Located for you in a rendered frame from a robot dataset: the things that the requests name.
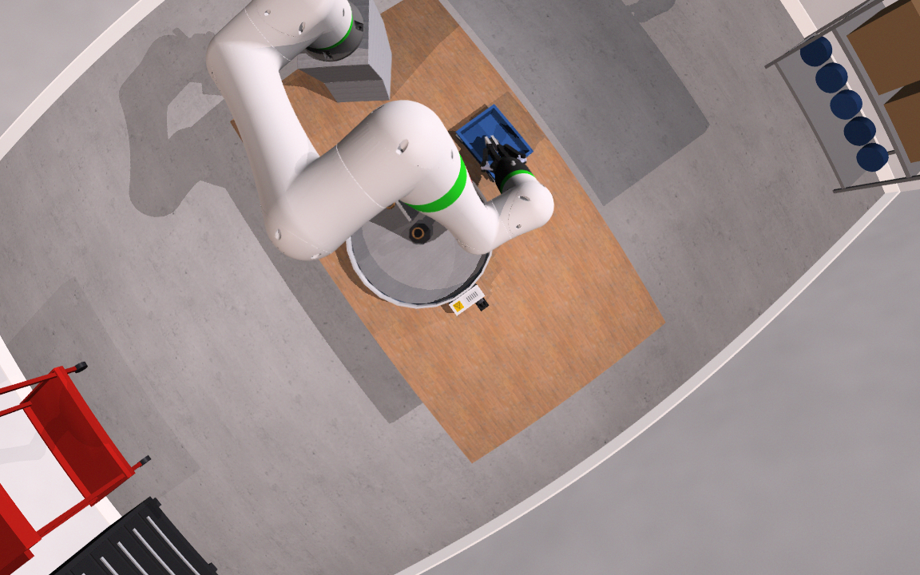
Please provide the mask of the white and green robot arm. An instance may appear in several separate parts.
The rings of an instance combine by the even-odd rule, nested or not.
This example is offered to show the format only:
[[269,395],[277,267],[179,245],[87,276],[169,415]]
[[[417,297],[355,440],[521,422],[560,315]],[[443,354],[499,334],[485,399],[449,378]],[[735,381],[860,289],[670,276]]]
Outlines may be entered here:
[[422,103],[383,103],[319,156],[279,70],[303,49],[342,61],[363,35],[363,16],[348,0],[252,0],[208,44],[209,76],[244,141],[277,250],[296,260],[327,257],[399,199],[474,255],[546,224],[552,194],[525,163],[503,164],[495,174],[501,194],[483,203],[448,130]]

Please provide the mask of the blue open-top crate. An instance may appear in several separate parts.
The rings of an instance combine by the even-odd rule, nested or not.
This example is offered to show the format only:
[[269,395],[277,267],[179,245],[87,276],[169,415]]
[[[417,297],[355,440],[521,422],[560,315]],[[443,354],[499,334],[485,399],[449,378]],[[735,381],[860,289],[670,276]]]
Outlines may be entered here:
[[511,125],[495,103],[490,108],[483,110],[473,120],[468,121],[456,133],[458,141],[465,145],[471,154],[474,154],[474,159],[479,164],[483,161],[483,147],[486,147],[485,136],[488,136],[490,141],[490,135],[494,135],[500,145],[514,147],[516,152],[526,154],[526,159],[533,153],[532,147],[527,145],[525,139]]

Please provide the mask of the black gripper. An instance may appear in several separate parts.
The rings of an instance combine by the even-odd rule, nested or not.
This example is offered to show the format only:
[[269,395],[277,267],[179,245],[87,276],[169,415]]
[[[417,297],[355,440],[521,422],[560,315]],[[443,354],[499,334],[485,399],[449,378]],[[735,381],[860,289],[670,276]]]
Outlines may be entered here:
[[[486,170],[490,170],[490,173],[497,173],[497,170],[500,166],[505,164],[507,161],[523,161],[526,164],[526,154],[516,152],[514,147],[510,145],[500,145],[499,141],[496,141],[495,136],[490,136],[490,141],[488,136],[485,136],[486,147],[483,147],[483,161],[481,161],[482,173]],[[495,147],[495,149],[494,149]],[[506,149],[506,150],[505,150]],[[508,152],[507,152],[508,149]],[[496,152],[495,152],[496,150]],[[499,154],[497,154],[499,153]],[[490,154],[490,159],[492,159],[492,164],[488,163],[488,154]],[[504,159],[505,158],[505,159]]]

